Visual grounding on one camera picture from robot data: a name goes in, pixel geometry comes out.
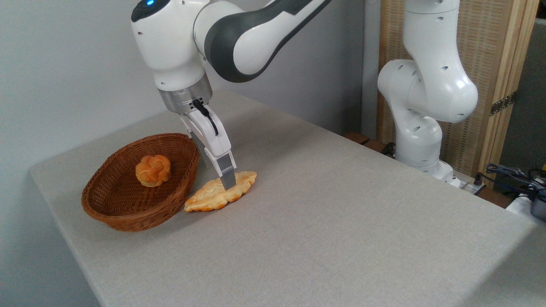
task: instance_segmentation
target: gray fabric surface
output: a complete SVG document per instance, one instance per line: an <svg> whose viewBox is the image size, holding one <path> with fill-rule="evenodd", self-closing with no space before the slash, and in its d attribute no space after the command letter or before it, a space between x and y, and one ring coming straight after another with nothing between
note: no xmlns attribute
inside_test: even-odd
<svg viewBox="0 0 546 307"><path fill-rule="evenodd" d="M103 306L545 306L546 231L339 135L242 96L211 102L236 203L121 233L83 187L118 148L181 132L164 113L31 170ZM194 190L214 178L201 162Z"/></svg>

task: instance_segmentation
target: flat bread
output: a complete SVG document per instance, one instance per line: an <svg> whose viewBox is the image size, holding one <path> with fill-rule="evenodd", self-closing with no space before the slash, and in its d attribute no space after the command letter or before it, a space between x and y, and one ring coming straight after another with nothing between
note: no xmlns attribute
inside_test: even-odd
<svg viewBox="0 0 546 307"><path fill-rule="evenodd" d="M256 180L256 176L256 172L236 173L235 181L237 184L227 191L224 190L220 178L211 180L186 201L184 211L219 210L248 192L250 186Z"/></svg>

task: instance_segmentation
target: wooden block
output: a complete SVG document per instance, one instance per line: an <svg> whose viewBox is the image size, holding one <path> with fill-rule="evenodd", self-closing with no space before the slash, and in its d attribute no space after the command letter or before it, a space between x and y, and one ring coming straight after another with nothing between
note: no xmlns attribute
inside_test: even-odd
<svg viewBox="0 0 546 307"><path fill-rule="evenodd" d="M485 199L488 202L493 203L503 209L506 209L512 202L512 199L508 196L498 193L497 191L493 191L490 188L483 189L478 194L478 197L481 199Z"/></svg>
<svg viewBox="0 0 546 307"><path fill-rule="evenodd" d="M347 132L343 135L343 137L351 141L357 142L358 144L364 144L370 140L369 137L355 131Z"/></svg>
<svg viewBox="0 0 546 307"><path fill-rule="evenodd" d="M385 148L385 144L381 143L380 141L376 140L370 140L364 144L364 146L368 147L369 149L373 149L377 152L382 152Z"/></svg>

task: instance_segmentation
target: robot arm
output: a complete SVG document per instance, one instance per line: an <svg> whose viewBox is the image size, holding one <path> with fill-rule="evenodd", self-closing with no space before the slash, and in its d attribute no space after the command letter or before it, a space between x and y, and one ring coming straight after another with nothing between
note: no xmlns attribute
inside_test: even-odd
<svg viewBox="0 0 546 307"><path fill-rule="evenodd" d="M222 122L208 106L205 61L228 81L250 81L330 1L273 0L251 12L209 0L142 0L134 8L133 34L165 106L182 115L226 190L235 185L236 165Z"/></svg>
<svg viewBox="0 0 546 307"><path fill-rule="evenodd" d="M458 15L459 0L406 1L403 43L413 61L390 61L378 79L396 123L396 159L449 183L436 120L461 122L478 102L457 51Z"/></svg>

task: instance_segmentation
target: brown wicker basket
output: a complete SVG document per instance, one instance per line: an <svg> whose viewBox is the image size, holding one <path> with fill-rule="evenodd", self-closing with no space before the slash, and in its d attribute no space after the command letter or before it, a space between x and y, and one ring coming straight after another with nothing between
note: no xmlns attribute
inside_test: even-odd
<svg viewBox="0 0 546 307"><path fill-rule="evenodd" d="M163 155L171 161L171 178L157 187L145 187L135 175L142 157ZM195 181L199 150L185 134L152 135L126 145L111 155L91 178L81 195L87 214L113 229L138 232L175 215Z"/></svg>

